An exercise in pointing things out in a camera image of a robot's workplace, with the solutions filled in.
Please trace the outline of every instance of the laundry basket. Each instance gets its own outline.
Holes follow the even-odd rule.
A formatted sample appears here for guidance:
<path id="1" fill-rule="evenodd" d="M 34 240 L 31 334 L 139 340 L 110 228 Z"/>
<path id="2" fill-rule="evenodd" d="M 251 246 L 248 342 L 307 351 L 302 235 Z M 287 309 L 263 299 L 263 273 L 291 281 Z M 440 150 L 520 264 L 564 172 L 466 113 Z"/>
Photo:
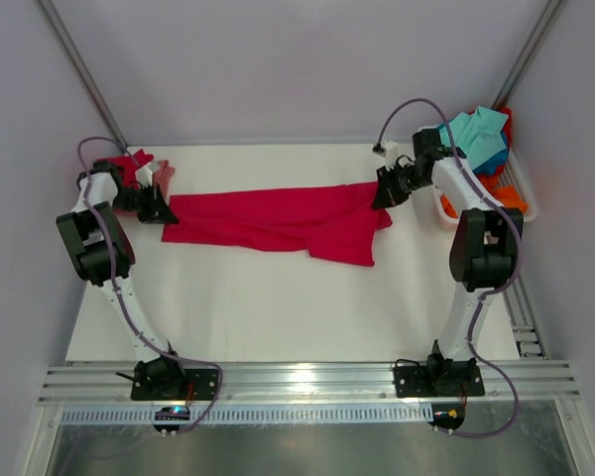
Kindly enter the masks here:
<path id="1" fill-rule="evenodd" d="M 513 185 L 516 188 L 518 195 L 528 206 L 527 213 L 525 213 L 525 222 L 534 221 L 537 217 L 536 200 L 525 180 L 525 176 L 523 176 L 523 173 L 520 170 L 520 166 L 518 165 L 518 161 L 516 160 L 513 151 L 509 152 L 505 170 L 501 173 L 498 179 L 498 187 L 509 185 Z M 458 218 L 452 218 L 445 213 L 443 205 L 440 202 L 440 197 L 443 195 L 443 192 L 435 187 L 433 189 L 433 194 L 436 214 L 441 228 L 446 230 L 455 229 L 456 225 L 458 225 Z"/>

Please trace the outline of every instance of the gray wall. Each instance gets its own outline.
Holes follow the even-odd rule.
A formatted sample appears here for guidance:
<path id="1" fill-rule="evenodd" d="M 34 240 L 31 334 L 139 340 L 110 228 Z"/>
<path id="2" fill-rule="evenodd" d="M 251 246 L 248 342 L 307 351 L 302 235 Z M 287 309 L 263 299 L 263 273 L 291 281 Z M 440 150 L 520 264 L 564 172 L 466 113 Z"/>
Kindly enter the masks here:
<path id="1" fill-rule="evenodd" d="M 103 134 L 32 0 L 0 0 L 0 476 L 30 443 L 82 284 L 55 229 L 76 199 L 74 145 Z"/>
<path id="2" fill-rule="evenodd" d="M 376 139 L 491 104 L 543 0 L 57 0 L 134 145 Z M 398 118 L 409 137 L 427 106 Z"/>
<path id="3" fill-rule="evenodd" d="M 540 207 L 526 229 L 527 278 L 595 421 L 595 0 L 568 2 L 511 106 Z"/>

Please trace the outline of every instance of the purple cable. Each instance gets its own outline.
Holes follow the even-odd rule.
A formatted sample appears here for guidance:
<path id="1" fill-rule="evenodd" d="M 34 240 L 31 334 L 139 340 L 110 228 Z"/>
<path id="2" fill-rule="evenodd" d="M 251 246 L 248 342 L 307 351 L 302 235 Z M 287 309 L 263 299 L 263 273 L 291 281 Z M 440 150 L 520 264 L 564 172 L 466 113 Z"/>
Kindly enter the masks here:
<path id="1" fill-rule="evenodd" d="M 505 210 L 503 210 L 493 200 L 490 200 L 486 196 L 486 192 L 484 189 L 481 188 L 480 182 L 475 177 L 471 176 L 470 172 L 463 166 L 463 160 L 460 158 L 460 156 L 458 155 L 458 152 L 456 150 L 456 142 L 454 141 L 454 136 L 452 135 L 452 129 L 449 126 L 449 121 L 447 120 L 447 116 L 445 116 L 445 114 L 443 113 L 441 108 L 438 107 L 438 105 L 435 102 L 433 102 L 429 99 L 425 99 L 423 97 L 418 97 L 418 98 L 406 101 L 403 104 L 400 104 L 390 114 L 390 116 L 388 116 L 388 119 L 386 119 L 386 122 L 384 123 L 384 126 L 381 128 L 381 132 L 379 133 L 379 139 L 377 140 L 377 144 L 382 143 L 382 141 L 384 139 L 384 133 L 386 132 L 386 128 L 390 124 L 390 121 L 392 121 L 393 118 L 397 115 L 397 113 L 399 113 L 399 111 L 401 111 L 404 107 L 406 107 L 410 104 L 413 104 L 415 102 L 424 102 L 425 104 L 428 104 L 432 108 L 434 108 L 434 110 L 438 113 L 441 120 L 443 121 L 445 130 L 447 131 L 447 136 L 449 137 L 449 144 L 452 149 L 452 156 L 454 156 L 454 162 L 456 162 L 456 166 L 460 170 L 461 174 L 465 177 L 465 180 L 467 181 L 467 183 L 476 192 L 478 197 L 480 199 L 482 199 L 485 202 L 485 204 L 492 207 L 492 209 L 494 211 L 496 211 L 498 214 L 500 214 L 503 217 L 503 220 L 505 220 L 505 222 L 507 222 L 507 225 L 509 226 L 509 228 L 512 232 L 512 235 L 514 236 L 514 240 L 516 241 L 517 257 L 516 257 L 516 267 L 514 268 L 514 271 L 510 275 L 507 282 L 504 283 L 502 286 L 500 286 L 499 288 L 496 288 L 494 290 L 487 291 L 487 292 L 481 294 L 480 299 L 478 301 L 478 305 L 476 306 L 476 309 L 474 310 L 474 315 L 472 316 L 472 320 L 469 323 L 469 328 L 467 329 L 467 344 L 469 345 L 469 350 L 471 351 L 471 353 L 474 355 L 474 357 L 476 357 L 477 360 L 481 361 L 483 364 L 487 365 L 488 367 L 490 367 L 490 368 L 494 369 L 496 372 L 498 372 L 505 379 L 507 384 L 509 385 L 509 388 L 511 389 L 512 394 L 514 396 L 514 412 L 511 416 L 511 418 L 509 419 L 509 421 L 507 421 L 500 428 L 495 429 L 493 431 L 489 431 L 489 432 L 485 432 L 485 433 L 471 433 L 471 432 L 467 432 L 467 431 L 454 431 L 452 433 L 457 436 L 462 436 L 465 438 L 488 438 L 490 436 L 496 436 L 498 434 L 503 433 L 504 431 L 509 429 L 516 422 L 516 420 L 518 419 L 518 416 L 520 415 L 520 411 L 521 411 L 520 397 L 518 396 L 518 390 L 516 389 L 514 382 L 512 382 L 512 379 L 505 373 L 505 371 L 503 369 L 501 369 L 499 366 L 497 366 L 496 364 L 481 357 L 480 354 L 476 351 L 476 348 L 474 347 L 474 344 L 472 343 L 472 340 L 474 338 L 474 328 L 475 328 L 476 322 L 478 322 L 478 318 L 480 317 L 480 314 L 483 310 L 483 305 L 484 305 L 485 299 L 489 296 L 502 293 L 508 287 L 510 287 L 518 278 L 518 274 L 520 273 L 520 269 L 523 265 L 523 244 L 522 244 L 520 232 L 518 231 L 518 228 L 516 227 L 516 224 L 514 223 L 514 221 L 509 217 L 509 215 L 505 212 Z M 447 433 L 447 430 L 445 430 L 443 428 L 441 428 L 441 431 Z"/>
<path id="2" fill-rule="evenodd" d="M 86 189 L 84 190 L 84 195 L 83 195 L 84 196 L 83 204 L 88 209 L 88 211 L 90 211 L 90 213 L 92 213 L 92 215 L 95 217 L 95 220 L 97 221 L 97 224 L 99 225 L 99 228 L 101 229 L 101 232 L 103 234 L 104 241 L 106 243 L 106 248 L 108 248 L 108 255 L 110 257 L 110 282 L 112 284 L 112 289 L 114 290 L 115 294 L 117 295 L 117 300 L 119 302 L 119 307 L 121 308 L 121 312 L 123 313 L 123 316 L 124 316 L 127 324 L 130 326 L 130 328 L 132 329 L 132 331 L 134 332 L 134 334 L 137 337 L 139 337 L 139 339 L 146 346 L 148 346 L 150 349 L 152 349 L 153 351 L 155 351 L 156 353 L 158 353 L 162 357 L 167 358 L 167 359 L 170 359 L 170 360 L 174 360 L 175 362 L 179 362 L 181 364 L 188 364 L 188 365 L 194 365 L 194 366 L 200 365 L 200 366 L 204 366 L 204 367 L 212 367 L 212 368 L 214 368 L 214 369 L 216 369 L 218 371 L 218 383 L 216 385 L 216 390 L 215 390 L 214 398 L 211 400 L 211 402 L 209 403 L 209 405 L 207 406 L 207 408 L 192 423 L 186 425 L 180 431 L 177 431 L 177 434 L 184 434 L 184 433 L 187 433 L 187 432 L 192 431 L 193 429 L 195 429 L 204 420 L 204 418 L 207 416 L 207 414 L 209 414 L 209 412 L 211 411 L 211 409 L 216 404 L 216 401 L 218 400 L 218 395 L 220 394 L 220 390 L 222 389 L 222 377 L 223 377 L 222 367 L 220 367 L 220 365 L 218 365 L 215 362 L 206 362 L 206 361 L 203 361 L 203 360 L 186 359 L 184 357 L 178 357 L 177 355 L 169 354 L 168 352 L 166 352 L 166 351 L 160 349 L 159 347 L 157 347 L 149 339 L 147 339 L 146 337 L 144 337 L 143 332 L 141 332 L 137 328 L 137 326 L 135 325 L 134 321 L 132 320 L 132 317 L 130 316 L 130 312 L 128 311 L 128 307 L 126 306 L 126 303 L 123 300 L 123 296 L 121 295 L 121 289 L 119 288 L 119 286 L 117 284 L 117 279 L 116 279 L 116 276 L 115 276 L 117 274 L 117 260 L 116 260 L 114 248 L 113 248 L 113 245 L 112 245 L 112 238 L 110 237 L 110 231 L 108 230 L 108 227 L 106 226 L 106 223 L 103 220 L 103 217 L 101 216 L 101 214 L 88 201 L 88 195 L 90 194 L 90 189 L 92 187 L 92 179 L 91 179 L 91 175 L 90 175 L 90 169 L 88 168 L 88 165 L 86 164 L 86 161 L 83 158 L 83 154 L 81 153 L 81 149 L 82 149 L 82 147 L 83 147 L 84 144 L 86 144 L 88 142 L 91 142 L 91 141 L 95 141 L 95 140 L 107 141 L 107 142 L 111 142 L 111 143 L 115 144 L 122 151 L 124 151 L 128 155 L 130 155 L 130 157 L 132 158 L 133 162 L 137 166 L 139 166 L 139 163 L 135 159 L 135 157 L 132 154 L 130 154 L 130 152 L 128 151 L 127 148 L 123 147 L 121 144 L 119 144 L 116 141 L 113 141 L 112 139 L 109 139 L 107 137 L 99 137 L 99 136 L 87 137 L 86 139 L 83 139 L 82 141 L 80 141 L 79 144 L 77 145 L 77 158 L 79 159 L 79 162 L 81 163 L 81 166 L 83 167 L 83 169 L 84 169 L 84 171 L 86 173 L 86 178 L 87 178 Z M 111 454 L 105 454 L 105 455 L 93 455 L 93 454 L 89 454 L 89 453 L 87 453 L 85 451 L 80 450 L 78 448 L 78 444 L 79 444 L 80 438 L 78 438 L 77 440 L 75 440 L 73 442 L 72 449 L 68 453 L 68 456 L 66 457 L 66 459 L 64 460 L 63 465 L 61 466 L 61 469 L 59 471 L 59 476 L 62 476 L 65 473 L 65 471 L 67 469 L 68 461 L 71 459 L 71 457 L 72 457 L 72 455 L 74 453 L 80 454 L 80 455 L 85 456 L 85 457 L 88 457 L 90 459 L 101 460 L 101 461 L 115 459 L 115 458 L 118 458 L 120 456 L 123 456 L 123 455 L 129 453 L 130 451 L 133 451 L 137 447 L 139 447 L 142 444 L 144 444 L 146 441 L 149 441 L 150 439 L 152 439 L 152 438 L 154 438 L 156 436 L 159 436 L 159 434 L 158 433 L 150 434 L 150 435 L 148 435 L 148 436 L 140 439 L 136 443 L 131 444 L 127 448 L 124 448 L 122 451 L 118 451 L 116 453 L 111 453 Z"/>

